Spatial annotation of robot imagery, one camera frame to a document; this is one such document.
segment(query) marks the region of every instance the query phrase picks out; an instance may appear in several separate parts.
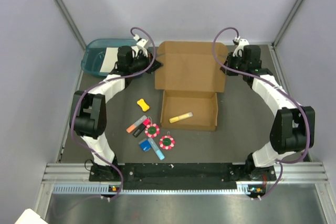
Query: teal plastic bin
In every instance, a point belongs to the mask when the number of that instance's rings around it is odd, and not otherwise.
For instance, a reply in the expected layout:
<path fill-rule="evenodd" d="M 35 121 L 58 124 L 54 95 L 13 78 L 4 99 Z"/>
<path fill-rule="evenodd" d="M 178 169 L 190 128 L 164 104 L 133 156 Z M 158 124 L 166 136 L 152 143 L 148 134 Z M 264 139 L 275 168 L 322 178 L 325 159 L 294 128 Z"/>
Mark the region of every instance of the teal plastic bin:
<path fill-rule="evenodd" d="M 136 46 L 134 39 L 96 39 L 87 45 L 84 57 L 81 61 L 82 70 L 85 73 L 97 77 L 106 77 L 108 72 L 100 72 L 104 61 L 106 48 L 121 46 Z"/>

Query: cardboard box lid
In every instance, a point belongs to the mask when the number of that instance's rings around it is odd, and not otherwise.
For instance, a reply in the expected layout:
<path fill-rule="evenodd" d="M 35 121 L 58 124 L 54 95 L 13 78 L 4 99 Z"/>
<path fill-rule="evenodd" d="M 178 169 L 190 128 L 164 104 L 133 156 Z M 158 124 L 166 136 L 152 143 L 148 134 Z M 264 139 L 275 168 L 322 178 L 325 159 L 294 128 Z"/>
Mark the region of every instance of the cardboard box lid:
<path fill-rule="evenodd" d="M 224 63 L 226 46 L 216 43 L 215 50 Z M 156 89 L 224 92 L 225 75 L 212 55 L 212 42 L 165 41 L 157 54 L 163 67 L 155 71 Z"/>

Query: poker chip keychain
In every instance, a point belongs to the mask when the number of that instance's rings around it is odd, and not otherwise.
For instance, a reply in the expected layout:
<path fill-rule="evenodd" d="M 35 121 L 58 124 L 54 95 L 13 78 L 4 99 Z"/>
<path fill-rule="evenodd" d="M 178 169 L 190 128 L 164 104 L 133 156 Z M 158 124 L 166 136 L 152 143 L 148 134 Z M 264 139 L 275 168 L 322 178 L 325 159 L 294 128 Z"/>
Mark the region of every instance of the poker chip keychain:
<path fill-rule="evenodd" d="M 172 136 L 170 136 L 170 133 L 167 132 L 167 135 L 163 136 L 160 139 L 159 145 L 164 150 L 171 150 L 171 148 L 173 148 L 175 146 L 175 140 L 174 140 L 174 138 L 172 138 Z"/>
<path fill-rule="evenodd" d="M 147 124 L 145 129 L 145 134 L 147 137 L 156 137 L 160 133 L 160 128 L 156 123 L 152 122 L 151 117 L 149 116 L 148 119 L 151 121 L 149 124 Z"/>

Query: open cardboard box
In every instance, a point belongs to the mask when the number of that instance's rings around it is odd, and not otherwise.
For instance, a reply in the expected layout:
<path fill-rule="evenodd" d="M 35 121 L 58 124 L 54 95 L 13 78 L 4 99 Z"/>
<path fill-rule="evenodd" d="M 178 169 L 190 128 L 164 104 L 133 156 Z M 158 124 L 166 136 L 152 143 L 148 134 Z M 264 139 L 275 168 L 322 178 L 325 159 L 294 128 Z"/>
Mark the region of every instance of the open cardboard box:
<path fill-rule="evenodd" d="M 216 55 L 224 63 L 227 48 L 216 43 Z M 157 60 L 155 88 L 163 89 L 161 125 L 168 129 L 214 131 L 217 127 L 217 92 L 224 92 L 225 75 L 212 55 L 211 42 L 165 41 Z M 188 112 L 191 118 L 170 123 Z"/>

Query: white wall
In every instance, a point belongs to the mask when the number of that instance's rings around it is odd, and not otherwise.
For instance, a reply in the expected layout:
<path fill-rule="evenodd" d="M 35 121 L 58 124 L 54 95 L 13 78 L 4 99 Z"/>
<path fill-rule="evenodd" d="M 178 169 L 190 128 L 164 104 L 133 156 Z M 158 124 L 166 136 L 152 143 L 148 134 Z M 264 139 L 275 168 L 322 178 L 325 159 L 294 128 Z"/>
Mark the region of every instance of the white wall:
<path fill-rule="evenodd" d="M 323 161 L 336 192 L 336 4 L 305 0 L 278 46 L 290 89 L 316 111 L 313 157 Z"/>
<path fill-rule="evenodd" d="M 83 53 L 53 0 L 0 6 L 0 223 L 14 223 L 56 160 Z"/>
<path fill-rule="evenodd" d="M 96 38 L 129 38 L 140 26 L 155 41 L 213 40 L 236 26 L 250 42 L 270 42 L 296 0 L 63 0 L 86 43 Z M 233 33 L 223 34 L 232 42 Z"/>

